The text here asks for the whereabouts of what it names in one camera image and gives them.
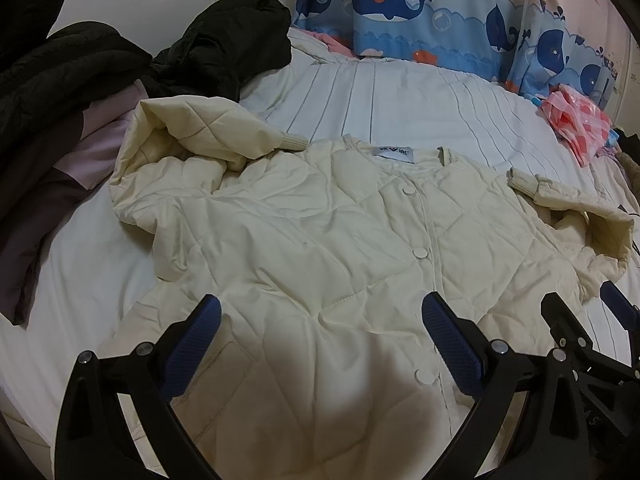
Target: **metal screw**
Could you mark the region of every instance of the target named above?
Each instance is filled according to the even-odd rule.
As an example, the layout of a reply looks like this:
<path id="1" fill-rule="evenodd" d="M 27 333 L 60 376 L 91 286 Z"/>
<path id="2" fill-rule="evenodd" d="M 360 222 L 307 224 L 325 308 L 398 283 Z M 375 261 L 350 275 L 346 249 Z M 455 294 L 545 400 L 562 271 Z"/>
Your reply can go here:
<path id="1" fill-rule="evenodd" d="M 151 354 L 153 349 L 154 349 L 153 343 L 149 343 L 149 342 L 140 343 L 138 346 L 136 346 L 136 354 L 140 356 L 149 355 Z"/>
<path id="2" fill-rule="evenodd" d="M 559 348 L 554 348 L 554 351 L 551 352 L 551 354 L 553 355 L 554 359 L 556 361 L 565 361 L 566 359 L 566 354 L 564 353 L 564 350 L 561 350 Z"/>
<path id="3" fill-rule="evenodd" d="M 491 341 L 491 348 L 498 354 L 506 354 L 509 351 L 509 345 L 502 339 L 494 339 Z"/>
<path id="4" fill-rule="evenodd" d="M 91 357 L 93 355 L 94 353 L 91 352 L 91 350 L 85 350 L 84 352 L 81 352 L 81 354 L 78 356 L 78 362 L 82 365 L 85 365 L 91 360 Z"/>

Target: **lavender garment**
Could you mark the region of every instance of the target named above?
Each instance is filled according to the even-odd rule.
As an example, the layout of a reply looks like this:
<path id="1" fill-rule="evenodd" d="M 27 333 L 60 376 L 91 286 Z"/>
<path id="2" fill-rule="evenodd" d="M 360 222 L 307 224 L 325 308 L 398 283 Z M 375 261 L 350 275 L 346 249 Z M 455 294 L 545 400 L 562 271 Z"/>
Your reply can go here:
<path id="1" fill-rule="evenodd" d="M 133 85 L 127 86 L 117 94 L 110 95 L 101 101 L 92 102 L 82 113 L 84 126 L 80 139 L 84 139 L 126 112 L 133 110 L 140 99 L 147 99 L 147 95 L 145 87 L 138 79 Z"/>
<path id="2" fill-rule="evenodd" d="M 78 110 L 40 130 L 0 158 L 0 221 L 33 190 L 62 155 L 74 148 L 81 134 L 82 111 Z"/>
<path id="3" fill-rule="evenodd" d="M 28 317 L 43 241 L 113 171 L 142 98 L 146 92 L 137 81 L 60 121 L 47 130 L 46 142 L 24 147 L 17 156 L 34 161 L 32 166 L 14 168 L 11 160 L 4 161 L 20 170 L 0 172 L 0 184 L 13 186 L 10 208 L 0 216 L 0 313 L 11 323 Z M 4 202 L 9 204 L 0 199 L 0 212 Z"/>
<path id="4" fill-rule="evenodd" d="M 82 139 L 54 168 L 68 174 L 85 189 L 93 189 L 113 171 L 133 110 Z"/>

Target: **white button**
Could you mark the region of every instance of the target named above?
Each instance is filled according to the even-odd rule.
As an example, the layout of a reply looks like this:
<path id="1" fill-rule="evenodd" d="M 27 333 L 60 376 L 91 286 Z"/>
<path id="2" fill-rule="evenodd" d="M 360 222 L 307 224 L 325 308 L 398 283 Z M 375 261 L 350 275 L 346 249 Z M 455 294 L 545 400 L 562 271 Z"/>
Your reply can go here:
<path id="1" fill-rule="evenodd" d="M 418 258 L 419 260 L 423 260 L 427 256 L 429 256 L 429 251 L 427 249 L 425 249 L 424 247 L 416 247 L 414 249 L 414 256 L 416 258 Z"/>
<path id="2" fill-rule="evenodd" d="M 420 384 L 433 384 L 436 380 L 436 376 L 428 370 L 416 370 L 414 376 Z"/>

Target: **white bed sheet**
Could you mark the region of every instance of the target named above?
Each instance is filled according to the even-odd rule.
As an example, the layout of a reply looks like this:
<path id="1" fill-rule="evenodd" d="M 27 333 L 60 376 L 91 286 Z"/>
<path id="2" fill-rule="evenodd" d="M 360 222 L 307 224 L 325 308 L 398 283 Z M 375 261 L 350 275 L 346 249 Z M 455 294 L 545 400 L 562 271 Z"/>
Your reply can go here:
<path id="1" fill-rule="evenodd" d="M 541 173 L 640 213 L 613 161 L 580 168 L 536 107 L 479 77 L 400 60 L 354 61 L 295 29 L 292 63 L 256 78 L 241 104 L 310 139 L 351 134 L 376 145 L 447 146 L 506 171 Z M 25 421 L 54 441 L 78 353 L 113 334 L 155 283 L 151 236 L 120 224 L 102 187 L 63 222 L 47 248 L 26 327 L 0 319 L 0 385 Z M 640 301 L 640 258 L 618 283 Z M 598 299 L 581 321 L 596 348 L 629 360 L 626 332 Z"/>
<path id="2" fill-rule="evenodd" d="M 151 235 L 120 224 L 102 186 L 45 248 L 28 323 L 12 326 L 0 316 L 0 385 L 49 445 L 76 357 L 112 335 L 154 285 L 151 243 Z"/>

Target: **pink plastic bag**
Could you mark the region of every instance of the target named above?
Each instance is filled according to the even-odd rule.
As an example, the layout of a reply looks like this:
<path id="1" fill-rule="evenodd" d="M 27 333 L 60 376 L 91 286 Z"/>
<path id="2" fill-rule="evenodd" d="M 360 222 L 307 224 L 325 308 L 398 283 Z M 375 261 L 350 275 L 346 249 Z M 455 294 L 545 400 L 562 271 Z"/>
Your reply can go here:
<path id="1" fill-rule="evenodd" d="M 325 32 L 311 32 L 310 30 L 300 29 L 305 34 L 313 36 L 316 40 L 322 41 L 329 49 L 329 52 L 337 52 L 338 54 L 344 54 L 346 57 L 353 57 L 357 59 L 357 56 L 345 47 L 340 41 L 335 38 L 329 36 Z"/>
<path id="2" fill-rule="evenodd" d="M 540 106 L 556 134 L 569 144 L 581 167 L 585 167 L 609 138 L 611 119 L 588 97 L 560 85 Z"/>

